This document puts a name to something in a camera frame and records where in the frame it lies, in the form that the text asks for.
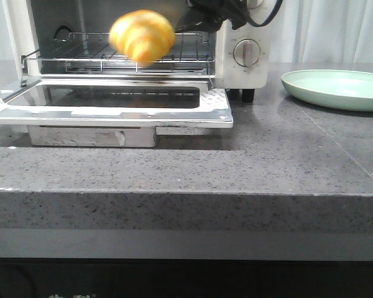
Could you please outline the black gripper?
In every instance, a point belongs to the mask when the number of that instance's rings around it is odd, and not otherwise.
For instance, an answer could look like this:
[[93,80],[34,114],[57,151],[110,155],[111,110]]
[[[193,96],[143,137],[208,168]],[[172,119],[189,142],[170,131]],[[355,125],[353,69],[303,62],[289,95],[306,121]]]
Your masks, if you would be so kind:
[[176,32],[216,32],[226,20],[231,21],[233,30],[247,24],[246,1],[186,1],[186,6]]

